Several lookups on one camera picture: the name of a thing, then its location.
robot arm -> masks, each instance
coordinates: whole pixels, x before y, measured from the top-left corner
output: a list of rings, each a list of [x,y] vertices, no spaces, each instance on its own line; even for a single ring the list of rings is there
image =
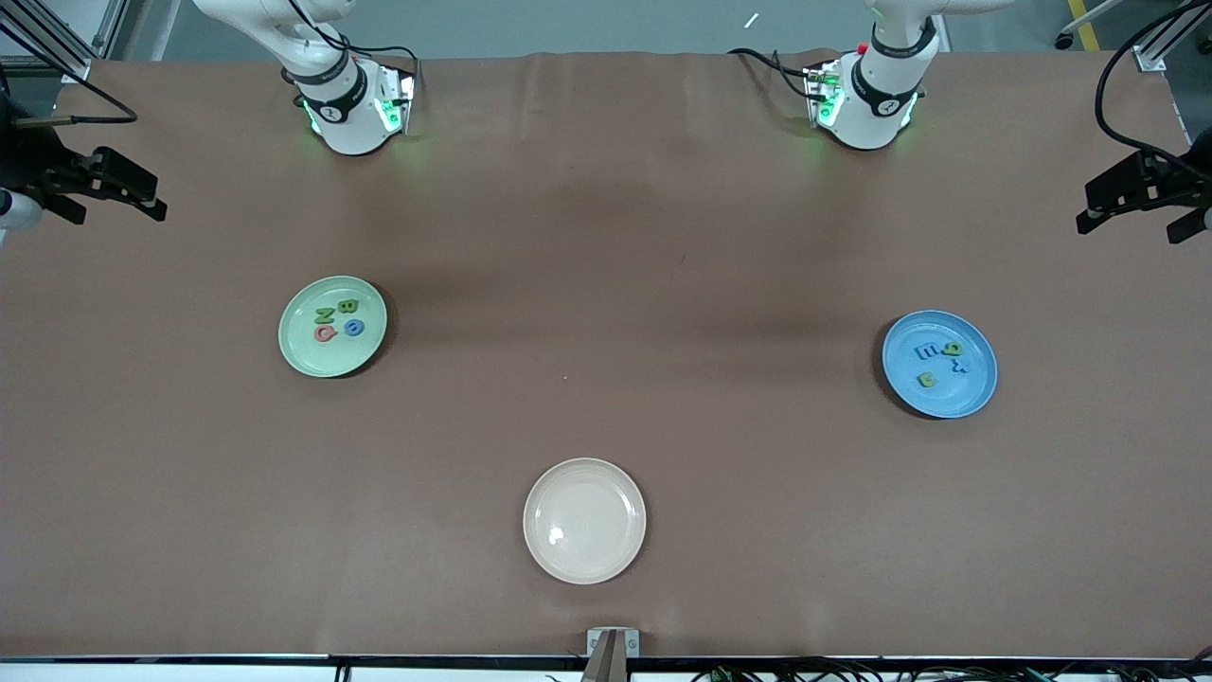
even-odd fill
[[[38,201],[0,189],[0,229],[29,229],[42,218],[42,207]]]
[[[938,53],[933,15],[977,15],[1013,0],[864,0],[875,15],[870,47],[808,74],[812,121],[857,149],[892,142],[917,102],[921,76]]]
[[[355,0],[194,0],[202,13],[256,40],[303,93],[311,128],[341,154],[373,151],[407,126],[413,79],[358,57],[326,22]]]

blue plate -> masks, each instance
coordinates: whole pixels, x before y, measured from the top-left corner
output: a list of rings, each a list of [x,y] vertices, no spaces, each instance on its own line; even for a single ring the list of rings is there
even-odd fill
[[[915,411],[959,419],[985,407],[997,388],[997,359],[976,326],[943,310],[917,310],[884,337],[884,374]]]

table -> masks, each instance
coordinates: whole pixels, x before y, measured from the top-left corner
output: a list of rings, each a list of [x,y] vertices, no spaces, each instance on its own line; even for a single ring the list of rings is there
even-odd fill
[[[98,64],[141,120],[63,137],[156,172],[170,217],[6,239],[0,652],[562,653],[622,624],[652,655],[1190,655],[1212,240],[1075,233],[1127,154],[1104,58],[943,55],[871,153],[737,57],[431,62],[413,134],[365,157],[273,64]],[[1157,74],[1108,111],[1185,148]],[[308,379],[278,317],[339,273],[388,296],[390,348]],[[927,306],[996,349],[970,419],[881,385],[882,331]],[[574,457],[650,514],[589,588],[520,527]]]

grey floor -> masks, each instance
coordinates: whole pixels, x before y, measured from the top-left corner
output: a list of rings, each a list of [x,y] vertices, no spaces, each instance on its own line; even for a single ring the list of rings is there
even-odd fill
[[[244,34],[202,15],[191,0],[135,5],[118,52],[124,58],[271,58]],[[1102,48],[1115,48],[1173,6],[1172,0],[1126,0],[1094,23]],[[754,13],[758,18],[744,28]],[[1064,0],[1018,0],[994,13],[948,17],[947,34],[959,52],[1042,52],[1054,50],[1057,31],[1070,19]],[[361,45],[402,44],[424,58],[463,58],[589,51],[720,53],[741,46],[767,52],[852,48],[869,36],[871,18],[862,0],[360,0],[353,16],[337,25]],[[1199,55],[1195,47],[1205,35],[1193,35],[1166,59],[1167,78],[1193,136],[1212,126],[1207,85],[1212,56]]]

white plate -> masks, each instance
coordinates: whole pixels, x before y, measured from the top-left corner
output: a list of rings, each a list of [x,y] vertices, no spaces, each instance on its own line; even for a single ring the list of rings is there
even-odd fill
[[[526,498],[522,533],[543,571],[573,585],[614,578],[644,544],[648,517],[635,482],[602,460],[560,463]]]

